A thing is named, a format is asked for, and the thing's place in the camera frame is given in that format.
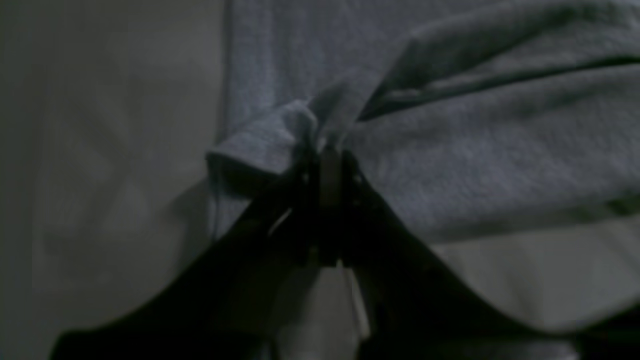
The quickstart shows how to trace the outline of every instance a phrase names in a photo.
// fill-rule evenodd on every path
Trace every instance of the gray fabric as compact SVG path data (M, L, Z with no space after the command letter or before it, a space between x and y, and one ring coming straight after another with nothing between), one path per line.
M357 19L341 17L360 16L342 11L355 2L234 3L228 138L209 156L217 234L247 201L225 188L220 156L277 174L299 147L328 143L356 154L426 243L453 226L638 191L637 1L506 1L456 15L478 2L388 3L362 2ZM259 30L242 32L245 22Z

